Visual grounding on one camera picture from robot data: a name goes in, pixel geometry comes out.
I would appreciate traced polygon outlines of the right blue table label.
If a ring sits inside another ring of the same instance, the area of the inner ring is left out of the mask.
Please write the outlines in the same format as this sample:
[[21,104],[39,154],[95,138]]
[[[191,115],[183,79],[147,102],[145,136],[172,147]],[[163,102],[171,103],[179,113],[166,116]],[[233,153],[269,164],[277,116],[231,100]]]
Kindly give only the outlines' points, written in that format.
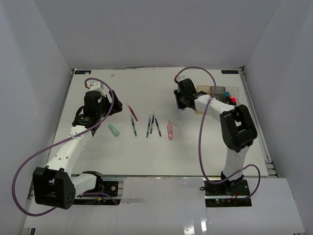
[[238,70],[221,70],[222,74],[238,74]]

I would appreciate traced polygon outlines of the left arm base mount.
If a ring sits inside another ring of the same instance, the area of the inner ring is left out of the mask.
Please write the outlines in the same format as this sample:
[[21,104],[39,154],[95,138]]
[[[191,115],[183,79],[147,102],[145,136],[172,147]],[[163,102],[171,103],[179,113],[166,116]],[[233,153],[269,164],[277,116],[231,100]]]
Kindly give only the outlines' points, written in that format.
[[117,206],[121,202],[123,182],[104,181],[101,194],[80,195],[75,198],[74,205],[84,206]]

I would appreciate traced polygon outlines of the left blue table label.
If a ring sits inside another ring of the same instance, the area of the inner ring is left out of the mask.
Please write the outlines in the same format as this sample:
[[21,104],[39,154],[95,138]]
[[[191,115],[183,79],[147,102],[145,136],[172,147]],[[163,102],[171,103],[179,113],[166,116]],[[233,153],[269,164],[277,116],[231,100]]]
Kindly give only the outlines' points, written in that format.
[[91,74],[91,70],[75,70],[74,74]]

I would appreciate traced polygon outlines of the purple gel pen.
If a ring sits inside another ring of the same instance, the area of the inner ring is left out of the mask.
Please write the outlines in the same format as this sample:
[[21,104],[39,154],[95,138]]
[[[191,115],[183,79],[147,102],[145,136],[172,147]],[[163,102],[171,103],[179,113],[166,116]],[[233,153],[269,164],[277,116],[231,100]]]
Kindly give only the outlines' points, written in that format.
[[155,118],[155,123],[156,123],[156,128],[157,128],[158,134],[159,134],[160,137],[162,137],[161,130],[160,130],[157,118]]

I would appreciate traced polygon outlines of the green translucent correction tape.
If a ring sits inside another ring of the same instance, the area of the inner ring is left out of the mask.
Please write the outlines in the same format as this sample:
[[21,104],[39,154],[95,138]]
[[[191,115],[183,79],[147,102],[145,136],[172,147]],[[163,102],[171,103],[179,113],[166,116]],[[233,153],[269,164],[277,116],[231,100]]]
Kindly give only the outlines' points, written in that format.
[[114,134],[114,136],[118,137],[120,135],[120,132],[112,124],[109,124],[108,128]]

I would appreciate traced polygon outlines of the blue gel pen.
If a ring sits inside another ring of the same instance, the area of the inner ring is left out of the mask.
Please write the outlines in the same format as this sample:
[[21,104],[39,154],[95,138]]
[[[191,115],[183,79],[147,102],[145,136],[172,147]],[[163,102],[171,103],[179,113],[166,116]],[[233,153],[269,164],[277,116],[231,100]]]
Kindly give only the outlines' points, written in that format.
[[150,133],[150,126],[151,126],[151,120],[152,120],[152,117],[149,116],[149,119],[148,119],[148,125],[147,125],[147,131],[146,131],[146,138],[149,137],[149,133]]

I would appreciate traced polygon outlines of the green gel pen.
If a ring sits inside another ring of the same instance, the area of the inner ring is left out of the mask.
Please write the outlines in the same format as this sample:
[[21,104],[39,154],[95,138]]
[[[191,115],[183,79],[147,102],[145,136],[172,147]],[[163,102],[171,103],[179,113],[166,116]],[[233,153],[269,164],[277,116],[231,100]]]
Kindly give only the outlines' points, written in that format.
[[134,123],[134,118],[133,118],[133,117],[131,117],[131,123],[132,123],[132,128],[133,128],[134,136],[137,137],[137,132],[136,132],[136,128],[135,128],[135,123]]

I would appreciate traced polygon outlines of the blue cap black highlighter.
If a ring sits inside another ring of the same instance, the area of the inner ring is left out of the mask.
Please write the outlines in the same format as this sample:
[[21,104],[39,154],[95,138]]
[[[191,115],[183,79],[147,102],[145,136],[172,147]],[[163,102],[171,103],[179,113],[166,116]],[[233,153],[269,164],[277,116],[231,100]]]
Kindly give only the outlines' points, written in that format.
[[231,103],[231,97],[229,92],[225,92],[225,103],[230,104]]

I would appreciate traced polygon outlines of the clear translucent container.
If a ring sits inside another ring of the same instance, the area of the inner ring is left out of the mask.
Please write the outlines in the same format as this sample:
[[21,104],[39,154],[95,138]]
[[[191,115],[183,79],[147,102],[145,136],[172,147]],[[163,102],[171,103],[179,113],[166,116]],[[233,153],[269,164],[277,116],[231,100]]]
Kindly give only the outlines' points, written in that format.
[[229,92],[233,98],[236,98],[237,106],[239,106],[241,104],[239,88],[238,87],[226,87],[225,89],[226,89],[226,92]]

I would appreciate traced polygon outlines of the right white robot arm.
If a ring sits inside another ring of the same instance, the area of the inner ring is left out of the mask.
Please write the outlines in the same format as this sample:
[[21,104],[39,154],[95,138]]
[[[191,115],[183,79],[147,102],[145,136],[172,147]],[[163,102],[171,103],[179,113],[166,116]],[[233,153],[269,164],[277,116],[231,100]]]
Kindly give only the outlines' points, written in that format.
[[211,87],[210,94],[197,92],[194,83],[189,78],[175,79],[177,89],[174,95],[179,109],[191,108],[202,112],[198,155],[203,176],[207,175],[203,168],[201,156],[201,139],[204,120],[207,115],[217,120],[221,125],[223,141],[227,147],[226,161],[221,171],[220,181],[207,180],[213,185],[221,185],[221,190],[226,195],[233,195],[239,188],[244,178],[243,169],[247,151],[257,138],[257,130],[245,105],[234,106],[230,102],[220,101],[215,98],[217,87]]

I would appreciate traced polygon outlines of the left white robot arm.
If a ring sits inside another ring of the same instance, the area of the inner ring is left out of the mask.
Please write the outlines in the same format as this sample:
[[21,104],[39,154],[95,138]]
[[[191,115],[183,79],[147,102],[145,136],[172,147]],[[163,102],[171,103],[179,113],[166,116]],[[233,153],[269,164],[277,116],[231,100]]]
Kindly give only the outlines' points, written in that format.
[[99,195],[103,191],[101,173],[84,171],[78,176],[72,176],[71,173],[84,147],[99,128],[102,118],[122,111],[123,104],[115,91],[110,91],[109,95],[112,101],[100,89],[86,92],[84,105],[75,114],[69,140],[45,167],[34,170],[33,187],[37,204],[67,210],[76,196],[84,193]]

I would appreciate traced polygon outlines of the grey translucent container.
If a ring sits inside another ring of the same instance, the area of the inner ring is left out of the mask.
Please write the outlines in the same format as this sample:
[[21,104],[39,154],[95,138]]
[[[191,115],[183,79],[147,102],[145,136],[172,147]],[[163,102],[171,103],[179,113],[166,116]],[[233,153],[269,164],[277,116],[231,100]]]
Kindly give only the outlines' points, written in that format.
[[214,96],[218,101],[225,103],[226,89],[223,86],[211,86],[211,96]]

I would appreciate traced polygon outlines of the aluminium table frame rail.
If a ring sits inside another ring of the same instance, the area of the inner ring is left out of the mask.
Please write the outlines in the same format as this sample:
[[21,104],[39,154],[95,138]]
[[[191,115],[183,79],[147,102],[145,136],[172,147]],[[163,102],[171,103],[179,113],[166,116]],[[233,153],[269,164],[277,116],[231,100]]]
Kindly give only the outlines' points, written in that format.
[[245,75],[245,66],[241,66],[240,67],[239,74],[240,74],[240,77],[241,77],[243,89],[245,91],[245,96],[246,96],[246,99],[247,99],[247,102],[248,102],[248,106],[250,108],[251,116],[252,116],[252,119],[253,119],[253,121],[255,123],[255,126],[256,126],[256,129],[257,129],[257,132],[258,132],[258,140],[259,140],[259,143],[260,143],[260,148],[262,150],[263,158],[264,158],[266,169],[267,169],[267,172],[268,172],[268,177],[270,177],[270,178],[279,178],[280,176],[277,173],[277,171],[275,169],[275,166],[273,164],[273,161],[272,161],[269,149],[268,149],[268,145],[266,143],[265,136],[264,136],[263,130],[261,128],[261,125],[260,125],[260,122],[259,122],[259,119],[258,119],[258,116],[257,116],[257,112],[256,112],[256,109],[255,109],[254,103],[252,101],[252,96],[251,96],[250,90],[248,88],[248,83],[247,83],[247,79],[246,79],[246,75]]

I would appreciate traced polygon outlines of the brown translucent container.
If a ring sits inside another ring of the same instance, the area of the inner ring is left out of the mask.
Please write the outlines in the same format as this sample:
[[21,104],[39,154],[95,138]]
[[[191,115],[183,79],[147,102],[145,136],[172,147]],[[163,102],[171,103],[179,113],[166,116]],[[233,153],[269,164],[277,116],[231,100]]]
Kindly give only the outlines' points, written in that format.
[[[204,85],[197,85],[196,86],[197,92],[205,92],[208,96],[211,96],[211,86],[204,86]],[[208,103],[209,98],[208,97],[200,97],[195,102],[196,107],[196,113],[197,114],[203,114],[206,105]]]

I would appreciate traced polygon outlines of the black gel pen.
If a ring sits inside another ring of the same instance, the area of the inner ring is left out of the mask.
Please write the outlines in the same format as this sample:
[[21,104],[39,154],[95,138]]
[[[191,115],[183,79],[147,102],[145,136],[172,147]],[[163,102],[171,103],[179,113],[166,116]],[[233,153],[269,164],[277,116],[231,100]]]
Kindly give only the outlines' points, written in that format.
[[151,119],[151,126],[150,126],[150,134],[152,134],[152,131],[153,131],[154,120],[155,120],[155,110],[153,110],[153,112],[152,112],[152,119]]

